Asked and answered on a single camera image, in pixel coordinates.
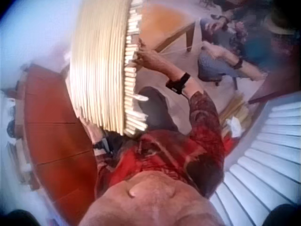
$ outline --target red patterned shirt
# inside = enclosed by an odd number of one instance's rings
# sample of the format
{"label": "red patterned shirt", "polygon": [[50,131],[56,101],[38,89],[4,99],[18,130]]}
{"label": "red patterned shirt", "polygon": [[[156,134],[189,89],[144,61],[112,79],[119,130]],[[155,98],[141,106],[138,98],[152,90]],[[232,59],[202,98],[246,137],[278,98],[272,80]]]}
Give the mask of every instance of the red patterned shirt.
{"label": "red patterned shirt", "polygon": [[114,160],[96,158],[96,197],[139,172],[157,170],[209,198],[223,178],[224,146],[215,105],[206,93],[190,99],[190,123],[188,135],[153,130],[123,146]]}

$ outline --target seated person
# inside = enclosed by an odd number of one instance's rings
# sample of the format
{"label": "seated person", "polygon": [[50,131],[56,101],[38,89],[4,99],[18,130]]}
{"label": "seated person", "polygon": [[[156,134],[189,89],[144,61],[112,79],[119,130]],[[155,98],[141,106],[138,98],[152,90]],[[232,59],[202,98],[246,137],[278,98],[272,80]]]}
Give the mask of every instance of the seated person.
{"label": "seated person", "polygon": [[[142,44],[138,64],[172,81],[187,74]],[[183,94],[190,104],[190,134],[183,135],[168,114],[165,97],[152,87],[139,94],[148,115],[148,130],[123,139],[112,156],[98,155],[96,201],[80,226],[220,226],[222,220],[208,200],[223,179],[224,147],[214,103],[189,77]],[[81,119],[92,143],[101,131]]]}
{"label": "seated person", "polygon": [[[270,0],[241,0],[218,20],[201,19],[202,37],[208,41],[198,59],[202,81],[220,82],[223,75],[261,80],[283,64],[287,57],[274,51],[275,34],[264,23],[271,4]],[[232,32],[228,28],[231,21]]]}

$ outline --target chair leg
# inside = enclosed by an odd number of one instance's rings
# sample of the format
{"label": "chair leg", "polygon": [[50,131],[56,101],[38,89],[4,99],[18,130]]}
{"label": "chair leg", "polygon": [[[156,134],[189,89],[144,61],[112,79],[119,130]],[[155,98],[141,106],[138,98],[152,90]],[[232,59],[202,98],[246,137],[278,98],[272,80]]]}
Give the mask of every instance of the chair leg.
{"label": "chair leg", "polygon": [[236,78],[232,78],[232,79],[233,79],[233,83],[234,83],[234,90],[238,90]]}

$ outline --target white wall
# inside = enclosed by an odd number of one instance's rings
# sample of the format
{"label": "white wall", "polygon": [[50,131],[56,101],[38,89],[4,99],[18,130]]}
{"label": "white wall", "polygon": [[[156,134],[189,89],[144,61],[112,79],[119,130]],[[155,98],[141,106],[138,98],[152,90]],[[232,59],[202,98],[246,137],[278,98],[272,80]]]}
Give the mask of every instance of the white wall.
{"label": "white wall", "polygon": [[35,62],[59,72],[82,0],[17,0],[0,22],[1,88],[11,88],[20,66]]}

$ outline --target hand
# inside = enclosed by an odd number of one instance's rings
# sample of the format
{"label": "hand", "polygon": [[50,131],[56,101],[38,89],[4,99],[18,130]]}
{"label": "hand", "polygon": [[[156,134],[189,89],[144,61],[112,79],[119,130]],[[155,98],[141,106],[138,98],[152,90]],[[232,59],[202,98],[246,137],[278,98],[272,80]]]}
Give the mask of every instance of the hand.
{"label": "hand", "polygon": [[101,141],[101,139],[103,138],[102,129],[91,122],[87,122],[82,116],[82,109],[80,111],[79,120],[86,128],[86,131],[88,132],[88,135],[93,144],[96,144],[97,142]]}
{"label": "hand", "polygon": [[207,23],[205,26],[206,31],[208,31],[211,35],[213,35],[218,30],[222,29],[226,24],[225,18],[220,18],[218,21]]}
{"label": "hand", "polygon": [[136,53],[138,59],[133,61],[136,64],[163,73],[173,81],[179,80],[185,74],[184,71],[163,58],[159,53],[147,48],[141,39],[139,40],[139,45],[139,51]]}
{"label": "hand", "polygon": [[226,49],[221,46],[210,44],[207,41],[203,42],[203,50],[205,50],[213,59],[223,58],[226,54]]}

